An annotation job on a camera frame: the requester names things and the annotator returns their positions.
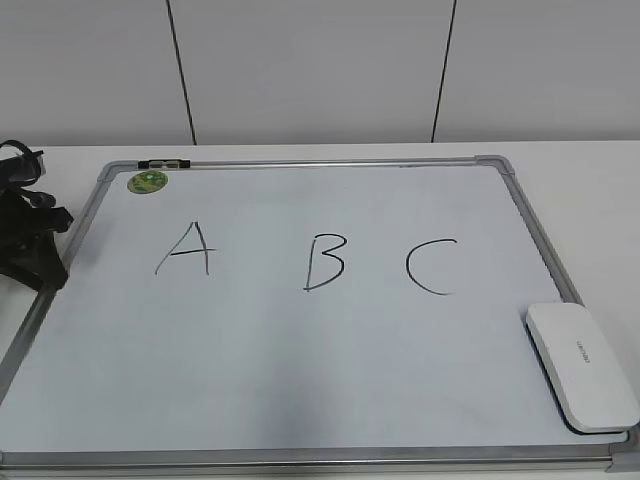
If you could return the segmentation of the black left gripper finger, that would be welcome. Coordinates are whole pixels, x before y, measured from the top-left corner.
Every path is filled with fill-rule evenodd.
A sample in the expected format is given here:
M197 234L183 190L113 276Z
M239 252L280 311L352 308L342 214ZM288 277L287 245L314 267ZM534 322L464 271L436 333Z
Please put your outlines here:
M61 289L69 278L52 234L1 247L1 274L35 291Z

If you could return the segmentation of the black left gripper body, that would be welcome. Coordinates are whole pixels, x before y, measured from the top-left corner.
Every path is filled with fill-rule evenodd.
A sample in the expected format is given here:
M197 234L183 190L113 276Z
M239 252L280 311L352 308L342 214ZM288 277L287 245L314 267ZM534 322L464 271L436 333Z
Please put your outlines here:
M62 264L55 233L65 233L73 217L64 207L36 208L18 192L1 194L1 264Z

